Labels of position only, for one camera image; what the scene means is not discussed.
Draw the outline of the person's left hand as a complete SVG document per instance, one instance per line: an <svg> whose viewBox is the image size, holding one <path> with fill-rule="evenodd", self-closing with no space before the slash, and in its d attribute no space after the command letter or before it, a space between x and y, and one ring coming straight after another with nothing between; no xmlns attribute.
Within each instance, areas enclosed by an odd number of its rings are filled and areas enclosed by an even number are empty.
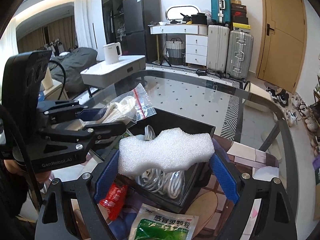
<svg viewBox="0 0 320 240"><path fill-rule="evenodd" d="M6 169L12 174L18 174L20 176L28 175L28 173L23 171L14 160L4 160L4 165ZM51 171L47 171L47 172L35 174L35 177L39 183L44 183L49 179L50 175L51 175Z"/></svg>

